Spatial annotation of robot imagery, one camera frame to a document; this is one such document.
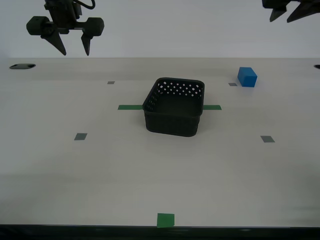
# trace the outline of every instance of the black basket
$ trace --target black basket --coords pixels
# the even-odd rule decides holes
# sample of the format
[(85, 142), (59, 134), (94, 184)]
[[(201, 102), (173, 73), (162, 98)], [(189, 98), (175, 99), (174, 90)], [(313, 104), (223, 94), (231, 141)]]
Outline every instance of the black basket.
[(202, 81), (159, 78), (143, 103), (146, 128), (160, 134), (196, 135), (204, 94)]

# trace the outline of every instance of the table surface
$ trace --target table surface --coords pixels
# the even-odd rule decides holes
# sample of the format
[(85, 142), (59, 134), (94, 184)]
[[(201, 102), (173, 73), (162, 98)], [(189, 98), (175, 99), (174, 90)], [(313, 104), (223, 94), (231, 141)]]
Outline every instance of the table surface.
[[(17, 63), (36, 67), (8, 69)], [(318, 227), (318, 63), (9, 59), (0, 224), (156, 226), (157, 213), (169, 213), (176, 226)], [(254, 88), (240, 86), (239, 67), (256, 72)], [(147, 131), (142, 110), (118, 106), (142, 104), (160, 77), (203, 81), (204, 104), (222, 110), (204, 111), (194, 137)]]

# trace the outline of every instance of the white wall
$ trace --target white wall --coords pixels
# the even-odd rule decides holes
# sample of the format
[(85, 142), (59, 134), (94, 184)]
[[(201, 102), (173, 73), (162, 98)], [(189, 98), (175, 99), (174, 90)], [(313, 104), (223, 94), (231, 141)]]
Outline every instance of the white wall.
[[(104, 33), (94, 38), (90, 57), (318, 58), (320, 14), (292, 23), (298, 3), (270, 23), (261, 0), (96, 0), (82, 20), (102, 17)], [(1, 1), (0, 49), (14, 58), (60, 58), (40, 37), (30, 36), (32, 16), (49, 16), (44, 0)], [(86, 57), (81, 32), (63, 35), (67, 57)]]

